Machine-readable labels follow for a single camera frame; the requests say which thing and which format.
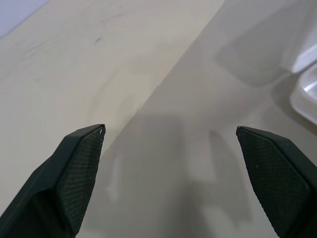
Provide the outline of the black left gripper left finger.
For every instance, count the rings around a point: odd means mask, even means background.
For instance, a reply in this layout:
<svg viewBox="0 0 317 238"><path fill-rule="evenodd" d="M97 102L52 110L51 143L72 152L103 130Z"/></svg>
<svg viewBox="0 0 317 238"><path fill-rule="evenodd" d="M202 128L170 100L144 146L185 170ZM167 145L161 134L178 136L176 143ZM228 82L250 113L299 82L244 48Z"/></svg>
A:
<svg viewBox="0 0 317 238"><path fill-rule="evenodd" d="M104 124L64 137L37 167L0 217L2 238L74 238L96 182Z"/></svg>

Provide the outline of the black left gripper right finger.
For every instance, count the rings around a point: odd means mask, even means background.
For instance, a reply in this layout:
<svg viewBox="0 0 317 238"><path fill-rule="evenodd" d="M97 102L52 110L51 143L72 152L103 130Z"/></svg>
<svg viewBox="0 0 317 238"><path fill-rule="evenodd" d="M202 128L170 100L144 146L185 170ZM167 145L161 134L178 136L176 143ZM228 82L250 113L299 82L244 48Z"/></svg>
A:
<svg viewBox="0 0 317 238"><path fill-rule="evenodd" d="M239 126L253 191L280 238L317 236L317 168L288 138Z"/></svg>

